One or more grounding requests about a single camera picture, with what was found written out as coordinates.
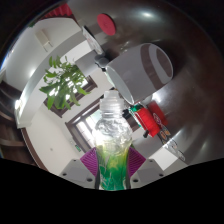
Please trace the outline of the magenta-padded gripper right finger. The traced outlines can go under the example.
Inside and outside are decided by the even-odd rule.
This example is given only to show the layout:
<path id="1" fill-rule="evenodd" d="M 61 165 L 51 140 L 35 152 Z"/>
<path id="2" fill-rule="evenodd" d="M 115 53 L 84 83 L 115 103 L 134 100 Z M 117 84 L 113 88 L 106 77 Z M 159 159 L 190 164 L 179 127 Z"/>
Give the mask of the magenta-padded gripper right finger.
<path id="1" fill-rule="evenodd" d="M 127 160 L 130 188 L 141 188 L 165 176 L 154 159 L 147 159 L 137 150 L 130 148 Z"/>

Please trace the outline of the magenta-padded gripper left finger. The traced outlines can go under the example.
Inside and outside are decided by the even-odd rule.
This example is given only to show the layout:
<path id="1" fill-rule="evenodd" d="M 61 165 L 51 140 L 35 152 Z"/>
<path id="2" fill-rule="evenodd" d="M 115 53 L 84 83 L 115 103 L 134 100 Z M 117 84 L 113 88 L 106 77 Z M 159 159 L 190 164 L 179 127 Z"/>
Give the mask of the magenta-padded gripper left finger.
<path id="1" fill-rule="evenodd" d="M 60 177 L 89 189 L 99 188 L 96 150 L 91 149 L 80 159 L 72 159 L 60 173 Z"/>

